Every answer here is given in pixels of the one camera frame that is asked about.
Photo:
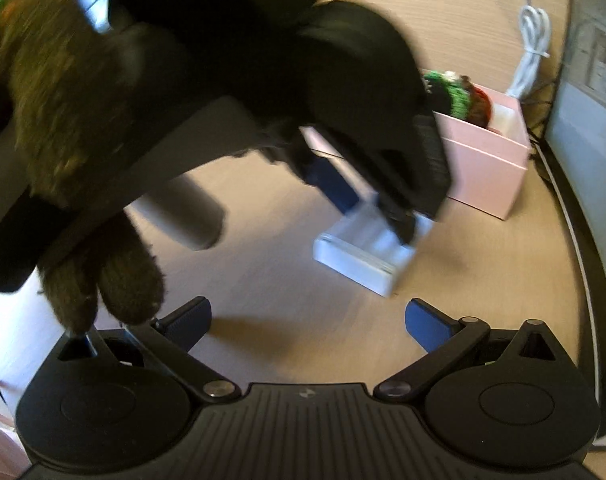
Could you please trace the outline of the brown fuzzy sleeve forearm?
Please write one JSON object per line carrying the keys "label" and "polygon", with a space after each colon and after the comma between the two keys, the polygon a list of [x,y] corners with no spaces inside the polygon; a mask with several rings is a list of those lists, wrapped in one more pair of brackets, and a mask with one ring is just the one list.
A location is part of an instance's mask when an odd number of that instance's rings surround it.
{"label": "brown fuzzy sleeve forearm", "polygon": [[[0,0],[0,90],[30,194],[65,212],[87,205],[124,162],[132,118],[120,58],[79,0]],[[75,335],[90,329],[100,304],[138,325],[165,297],[164,276],[125,211],[37,270],[54,315]]]}

